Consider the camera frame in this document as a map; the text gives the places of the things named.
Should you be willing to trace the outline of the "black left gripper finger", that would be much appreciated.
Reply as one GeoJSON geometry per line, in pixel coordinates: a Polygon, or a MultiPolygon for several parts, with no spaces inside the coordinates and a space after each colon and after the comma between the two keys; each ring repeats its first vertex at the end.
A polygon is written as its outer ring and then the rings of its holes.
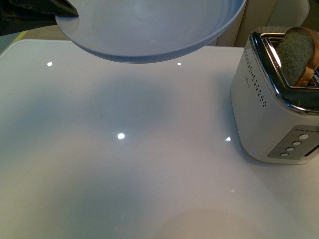
{"type": "Polygon", "coordinates": [[[76,8],[67,0],[15,0],[14,5],[24,9],[62,17],[78,17],[76,8]]]}

